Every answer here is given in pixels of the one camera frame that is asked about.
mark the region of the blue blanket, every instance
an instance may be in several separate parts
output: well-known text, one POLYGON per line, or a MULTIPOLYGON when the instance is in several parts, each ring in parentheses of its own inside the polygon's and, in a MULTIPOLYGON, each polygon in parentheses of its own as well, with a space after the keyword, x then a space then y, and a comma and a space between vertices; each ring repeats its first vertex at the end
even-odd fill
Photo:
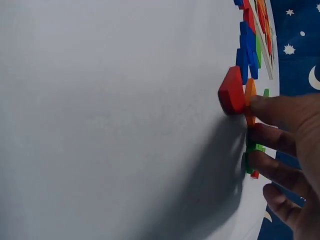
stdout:
MULTIPOLYGON (((272 0, 279 55, 280 94, 320 93, 320 1, 272 0)), ((296 159, 277 152, 285 164, 300 168, 296 159)), ((284 190, 300 206, 305 200, 284 190)), ((293 233, 267 207, 258 240, 291 240, 293 233)))

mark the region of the white star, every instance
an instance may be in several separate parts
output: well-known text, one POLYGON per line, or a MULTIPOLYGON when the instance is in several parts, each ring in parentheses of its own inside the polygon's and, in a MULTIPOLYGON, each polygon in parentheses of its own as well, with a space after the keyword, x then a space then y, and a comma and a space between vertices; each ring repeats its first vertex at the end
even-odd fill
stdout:
POLYGON ((294 46, 291 46, 290 44, 288 44, 287 46, 284 46, 283 51, 285 52, 285 55, 295 54, 294 46))
POLYGON ((293 10, 290 10, 290 9, 289 9, 288 11, 286 11, 286 14, 287 14, 287 15, 290 15, 290 17, 291 17, 291 15, 292 15, 292 14, 295 14, 295 13, 294 13, 293 10))

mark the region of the hand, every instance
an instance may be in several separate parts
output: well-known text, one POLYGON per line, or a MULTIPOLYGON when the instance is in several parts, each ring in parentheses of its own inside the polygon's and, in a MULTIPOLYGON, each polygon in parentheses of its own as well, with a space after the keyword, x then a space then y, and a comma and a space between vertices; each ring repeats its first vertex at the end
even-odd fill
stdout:
POLYGON ((320 94, 300 97, 255 96, 251 111, 261 121, 249 138, 291 155, 302 170, 291 168, 263 152, 249 155, 249 165, 266 178, 306 199, 303 208, 291 202, 273 184, 263 188, 270 209, 292 230, 295 240, 320 239, 320 94))

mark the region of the blue block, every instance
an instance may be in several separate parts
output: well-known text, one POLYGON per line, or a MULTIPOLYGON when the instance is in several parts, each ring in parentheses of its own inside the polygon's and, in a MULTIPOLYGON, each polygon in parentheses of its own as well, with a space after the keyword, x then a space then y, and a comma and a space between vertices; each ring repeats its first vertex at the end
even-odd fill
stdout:
POLYGON ((240 22, 240 33, 247 36, 250 49, 256 51, 256 36, 245 21, 240 22))
POLYGON ((248 38, 251 50, 256 52, 256 36, 250 27, 248 28, 248 38))
POLYGON ((252 50, 251 50, 252 47, 251 47, 251 43, 249 41, 248 35, 241 35, 240 36, 240 48, 245 49, 249 66, 254 65, 255 60, 254 60, 254 56, 252 54, 252 50))
POLYGON ((245 48, 238 48, 236 50, 235 64, 240 67, 242 84, 246 85, 248 82, 248 58, 245 48))
POLYGON ((249 25, 246 21, 240 22, 240 34, 241 35, 248 35, 249 29, 250 29, 249 25))
POLYGON ((250 66, 250 73, 251 73, 251 77, 253 79, 258 79, 258 77, 259 77, 259 75, 258 75, 258 69, 259 69, 258 57, 257 57, 257 53, 255 51, 253 51, 252 54, 253 54, 253 59, 254 59, 254 65, 250 66))
POLYGON ((234 4, 237 6, 242 6, 244 4, 243 0, 233 0, 234 4))

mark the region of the finger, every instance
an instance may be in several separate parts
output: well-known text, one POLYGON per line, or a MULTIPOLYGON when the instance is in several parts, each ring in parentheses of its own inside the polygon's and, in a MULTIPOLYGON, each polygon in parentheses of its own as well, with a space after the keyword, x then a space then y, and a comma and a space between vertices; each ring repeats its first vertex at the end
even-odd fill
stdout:
POLYGON ((295 229, 301 208, 286 198, 273 184, 263 188, 263 195, 270 209, 291 229, 295 229))
POLYGON ((264 152, 254 151, 248 157, 251 168, 260 172, 271 181, 296 193, 300 197, 308 199, 312 193, 312 187, 302 171, 289 167, 264 152))
POLYGON ((251 111, 261 121, 295 133, 319 109, 320 94, 301 97, 263 97, 251 98, 251 111))
POLYGON ((290 132, 257 123, 248 133, 249 139, 258 144, 297 157, 296 141, 290 132))

